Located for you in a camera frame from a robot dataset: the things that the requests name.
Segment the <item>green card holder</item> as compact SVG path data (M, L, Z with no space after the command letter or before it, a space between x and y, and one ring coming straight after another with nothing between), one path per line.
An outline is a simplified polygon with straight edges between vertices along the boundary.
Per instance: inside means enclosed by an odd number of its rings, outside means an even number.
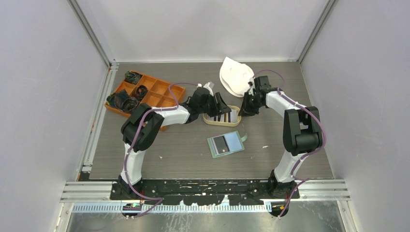
M223 135L207 138L212 158L220 158L245 150L244 142L248 135L240 136L239 131L225 133Z

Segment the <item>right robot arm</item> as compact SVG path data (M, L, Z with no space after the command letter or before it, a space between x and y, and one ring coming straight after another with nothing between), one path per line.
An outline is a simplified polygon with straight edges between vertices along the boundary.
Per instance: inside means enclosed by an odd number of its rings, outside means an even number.
M267 192L273 198L289 198L296 187L295 174L309 153L324 143L319 125L318 108L306 107L288 97L280 88L271 87L267 76L248 82L240 116L254 116L261 107L275 110L283 117L282 141L285 152L278 166L271 172Z

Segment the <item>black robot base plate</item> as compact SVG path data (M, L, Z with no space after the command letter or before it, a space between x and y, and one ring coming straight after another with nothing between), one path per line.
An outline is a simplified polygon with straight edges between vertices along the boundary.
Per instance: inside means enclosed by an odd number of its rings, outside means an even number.
M219 205L225 197L230 205L260 205L263 200L298 199L296 183L275 184L271 179L145 179L132 188L124 180L112 184L111 200L143 200L154 204L159 198L164 205Z

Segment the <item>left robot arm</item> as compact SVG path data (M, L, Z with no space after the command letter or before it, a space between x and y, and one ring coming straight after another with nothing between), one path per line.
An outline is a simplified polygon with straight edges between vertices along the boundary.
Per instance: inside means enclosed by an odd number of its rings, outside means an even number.
M231 108L220 93L213 93L209 87L198 87L183 103L173 107L151 107L140 104L121 127L125 146L123 169L116 183L112 185L110 199L154 200L141 193L142 166L146 151L156 139L160 128L173 124L189 124L199 115L210 117L230 113Z

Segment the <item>black card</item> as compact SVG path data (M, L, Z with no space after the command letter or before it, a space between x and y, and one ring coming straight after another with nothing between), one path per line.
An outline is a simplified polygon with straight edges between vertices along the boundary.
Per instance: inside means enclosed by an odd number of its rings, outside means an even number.
M225 136L214 137L212 140L217 154L223 154L230 151Z

